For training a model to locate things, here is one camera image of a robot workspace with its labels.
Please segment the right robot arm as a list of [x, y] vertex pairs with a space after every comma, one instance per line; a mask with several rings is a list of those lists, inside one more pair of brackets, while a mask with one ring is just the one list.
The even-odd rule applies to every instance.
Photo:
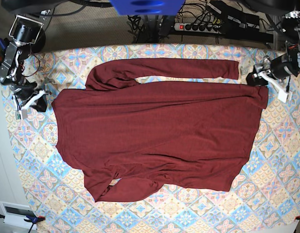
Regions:
[[49, 91], [38, 87], [36, 82], [27, 80], [24, 75], [24, 61], [35, 56], [45, 44], [44, 23], [30, 17], [16, 15], [9, 31], [11, 41], [0, 39], [4, 57], [0, 61], [0, 84], [13, 92], [17, 111], [33, 108], [38, 112], [47, 110], [46, 96]]

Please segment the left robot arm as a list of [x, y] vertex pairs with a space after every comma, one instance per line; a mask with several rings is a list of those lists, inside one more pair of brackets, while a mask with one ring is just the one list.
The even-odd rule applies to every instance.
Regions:
[[272, 60], [265, 56], [261, 63], [254, 65], [246, 81], [249, 86], [266, 86], [271, 83], [278, 93], [288, 94], [290, 78], [300, 74], [300, 10], [281, 16], [280, 27], [270, 15], [266, 15], [266, 18], [274, 31], [284, 38], [285, 53]]

